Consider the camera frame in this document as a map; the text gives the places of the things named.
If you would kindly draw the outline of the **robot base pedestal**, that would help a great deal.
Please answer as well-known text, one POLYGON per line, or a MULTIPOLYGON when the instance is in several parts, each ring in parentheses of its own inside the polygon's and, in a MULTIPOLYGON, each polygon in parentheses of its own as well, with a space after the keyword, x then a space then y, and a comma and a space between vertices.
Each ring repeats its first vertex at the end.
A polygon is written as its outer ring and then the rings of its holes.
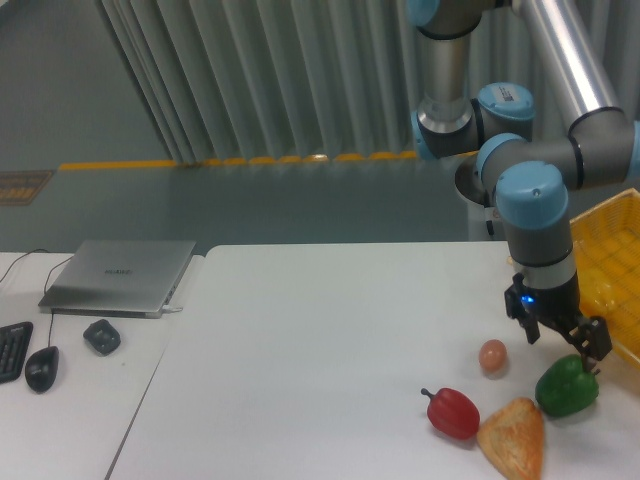
POLYGON ((466 208, 468 239, 502 241, 506 239, 503 223, 497 210, 489 204, 476 168, 476 157, 476 152, 461 155, 454 174, 456 193, 466 208))

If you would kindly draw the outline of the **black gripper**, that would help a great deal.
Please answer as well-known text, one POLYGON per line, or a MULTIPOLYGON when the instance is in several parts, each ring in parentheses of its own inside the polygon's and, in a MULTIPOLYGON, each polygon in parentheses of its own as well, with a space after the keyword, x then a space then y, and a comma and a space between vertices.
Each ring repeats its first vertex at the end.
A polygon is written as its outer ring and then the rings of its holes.
POLYGON ((581 315, 577 270, 564 283, 550 288, 528 286, 525 279, 523 273, 516 273, 504 292, 507 316, 524 329, 529 344, 540 338, 539 325, 561 336, 570 335, 583 370, 595 373, 597 364, 612 351, 612 340, 604 317, 581 315))

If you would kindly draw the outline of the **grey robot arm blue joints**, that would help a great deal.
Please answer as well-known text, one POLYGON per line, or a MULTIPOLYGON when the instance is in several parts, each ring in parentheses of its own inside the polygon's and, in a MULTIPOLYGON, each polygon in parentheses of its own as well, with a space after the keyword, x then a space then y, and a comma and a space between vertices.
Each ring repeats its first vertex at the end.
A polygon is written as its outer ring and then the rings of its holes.
POLYGON ((508 83, 466 92, 470 36, 497 1, 410 1, 411 25, 433 67, 412 127, 426 159, 467 150, 504 225, 518 278, 550 290, 576 280, 568 194, 619 183, 639 173, 639 126, 629 121, 572 1, 511 1, 542 60, 566 128, 563 137, 531 137, 533 101, 508 83))

